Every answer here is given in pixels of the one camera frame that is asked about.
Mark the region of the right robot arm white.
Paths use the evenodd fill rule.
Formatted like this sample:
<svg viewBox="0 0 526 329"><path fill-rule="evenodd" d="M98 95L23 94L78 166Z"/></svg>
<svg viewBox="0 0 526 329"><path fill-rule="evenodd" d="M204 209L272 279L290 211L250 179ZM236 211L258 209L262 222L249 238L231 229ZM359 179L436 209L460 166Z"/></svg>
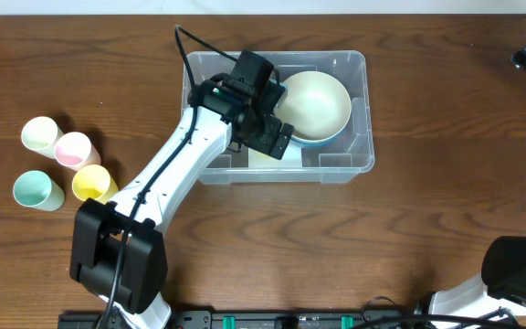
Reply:
<svg viewBox="0 0 526 329"><path fill-rule="evenodd" d="M418 308L428 328L491 328L526 316L526 237L495 239L481 273L433 293Z"/></svg>

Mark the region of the dark blue bowl front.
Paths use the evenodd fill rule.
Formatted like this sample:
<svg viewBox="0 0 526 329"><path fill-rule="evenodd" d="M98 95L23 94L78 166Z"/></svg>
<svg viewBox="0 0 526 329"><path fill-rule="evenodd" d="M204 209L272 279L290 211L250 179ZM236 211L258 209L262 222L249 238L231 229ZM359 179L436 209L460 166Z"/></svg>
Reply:
<svg viewBox="0 0 526 329"><path fill-rule="evenodd" d="M291 141L301 148L318 148L335 142L345 131L349 122L335 120L298 120Z"/></svg>

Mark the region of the mint green cup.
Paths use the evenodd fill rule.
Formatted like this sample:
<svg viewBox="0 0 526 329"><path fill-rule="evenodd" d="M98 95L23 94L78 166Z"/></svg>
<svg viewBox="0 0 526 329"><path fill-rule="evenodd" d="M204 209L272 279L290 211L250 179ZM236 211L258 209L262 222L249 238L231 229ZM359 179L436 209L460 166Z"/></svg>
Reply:
<svg viewBox="0 0 526 329"><path fill-rule="evenodd" d="M13 186L15 201L23 206L43 211L55 211L64 201L59 185L42 171L28 171L17 178Z"/></svg>

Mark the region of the pink cup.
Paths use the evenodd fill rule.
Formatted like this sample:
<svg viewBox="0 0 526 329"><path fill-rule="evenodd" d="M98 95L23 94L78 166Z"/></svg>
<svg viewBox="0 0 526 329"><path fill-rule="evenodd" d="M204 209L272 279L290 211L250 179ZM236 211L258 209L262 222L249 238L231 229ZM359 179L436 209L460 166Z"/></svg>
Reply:
<svg viewBox="0 0 526 329"><path fill-rule="evenodd" d="M78 171L88 165L100 165L100 154L90 138L79 132L66 133L55 145L57 162L69 169Z"/></svg>

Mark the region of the cream white cup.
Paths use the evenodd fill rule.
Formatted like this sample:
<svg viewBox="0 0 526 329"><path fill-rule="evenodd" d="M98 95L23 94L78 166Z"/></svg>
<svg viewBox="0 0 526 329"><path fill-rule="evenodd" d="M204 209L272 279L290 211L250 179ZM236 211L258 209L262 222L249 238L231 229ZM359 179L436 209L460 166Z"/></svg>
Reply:
<svg viewBox="0 0 526 329"><path fill-rule="evenodd" d="M56 144L63 135L53 119L39 116L25 124L21 132L21 142L28 150L55 159Z"/></svg>

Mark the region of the yellow cup front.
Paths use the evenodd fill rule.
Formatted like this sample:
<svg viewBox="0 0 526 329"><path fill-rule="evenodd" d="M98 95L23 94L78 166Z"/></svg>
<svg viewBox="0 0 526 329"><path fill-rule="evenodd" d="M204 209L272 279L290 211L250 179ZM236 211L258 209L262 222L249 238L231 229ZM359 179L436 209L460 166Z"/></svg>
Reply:
<svg viewBox="0 0 526 329"><path fill-rule="evenodd" d="M74 175L72 192L81 201L91 198L106 204L119 192L119 188L105 167L91 164L82 167Z"/></svg>

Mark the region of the large beige bowl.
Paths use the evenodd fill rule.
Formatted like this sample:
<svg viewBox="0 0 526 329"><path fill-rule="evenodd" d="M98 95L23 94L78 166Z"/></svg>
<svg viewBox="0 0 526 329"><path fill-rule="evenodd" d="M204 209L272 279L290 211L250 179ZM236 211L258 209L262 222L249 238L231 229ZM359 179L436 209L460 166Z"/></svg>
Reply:
<svg viewBox="0 0 526 329"><path fill-rule="evenodd" d="M287 78L284 84L287 96L274 111L284 123L292 125L298 120L316 119L350 120L352 100L343 84L333 76L319 71L302 71Z"/></svg>

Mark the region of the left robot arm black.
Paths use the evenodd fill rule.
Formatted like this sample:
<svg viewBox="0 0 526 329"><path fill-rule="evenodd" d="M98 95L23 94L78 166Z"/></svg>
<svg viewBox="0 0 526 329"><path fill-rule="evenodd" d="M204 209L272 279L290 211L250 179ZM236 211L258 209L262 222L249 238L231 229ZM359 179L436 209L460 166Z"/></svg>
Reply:
<svg viewBox="0 0 526 329"><path fill-rule="evenodd" d="M164 237L200 174L230 144L281 159L292 125L273 111L286 96L273 64L244 50L228 73L190 85L189 106L150 163L108 201L91 197L75 216L69 275L108 300L96 327L118 311L129 328L164 328Z"/></svg>

